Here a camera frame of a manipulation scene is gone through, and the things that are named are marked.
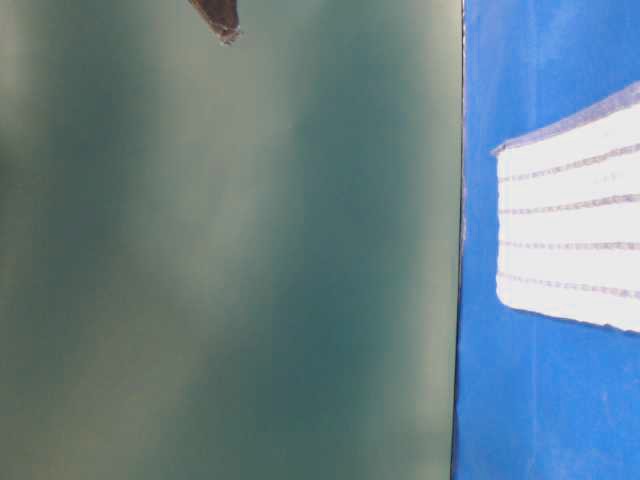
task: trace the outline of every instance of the blue surface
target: blue surface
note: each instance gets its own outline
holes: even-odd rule
[[[640,472],[640,335],[498,301],[489,153],[640,79],[639,14],[637,0],[466,0],[458,480]]]

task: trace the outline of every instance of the green surface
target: green surface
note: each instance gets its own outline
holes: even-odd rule
[[[0,0],[7,479],[444,479],[449,1]]]

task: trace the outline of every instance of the dark object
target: dark object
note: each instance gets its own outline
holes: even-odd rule
[[[237,0],[189,0],[224,45],[231,45],[242,31]]]

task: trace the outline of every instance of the blue cover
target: blue cover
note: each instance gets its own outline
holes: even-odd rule
[[[640,472],[640,335],[498,301],[490,153],[639,80],[639,14],[638,0],[466,1],[456,479]]]

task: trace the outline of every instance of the ruled line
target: ruled line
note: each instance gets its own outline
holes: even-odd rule
[[[504,208],[498,210],[500,215],[530,215],[535,213],[555,213],[567,210],[581,210],[584,208],[596,208],[607,205],[615,205],[620,203],[640,202],[639,193],[630,193],[627,195],[612,195],[610,197],[596,198],[594,200],[586,200],[582,202],[565,203],[562,205],[549,205],[545,207],[534,208]]]
[[[505,247],[525,248],[530,250],[632,250],[640,252],[640,242],[543,243],[500,240],[499,243]]]
[[[531,173],[522,173],[520,175],[499,177],[498,183],[516,182],[516,181],[522,181],[522,180],[530,180],[532,178],[545,177],[548,175],[556,175],[558,173],[564,173],[570,170],[575,170],[576,168],[583,168],[583,167],[589,167],[592,165],[597,165],[611,158],[620,157],[622,155],[628,155],[631,153],[636,153],[638,151],[640,151],[640,143],[636,143],[634,145],[628,145],[626,147],[614,148],[613,150],[610,150],[609,152],[603,153],[601,155],[595,155],[593,157],[583,158],[582,160],[577,160],[575,162],[567,163],[565,165],[560,165],[558,167],[548,168],[545,170],[537,170]]]
[[[601,285],[589,285],[586,283],[571,283],[560,282],[553,280],[541,280],[538,278],[520,277],[518,275],[512,275],[510,273],[498,272],[499,278],[511,280],[519,283],[525,283],[529,285],[542,285],[550,288],[562,288],[564,290],[577,290],[582,292],[595,292],[604,295],[613,295],[620,298],[628,298],[632,300],[640,300],[639,290],[630,290],[626,288],[605,287]]]

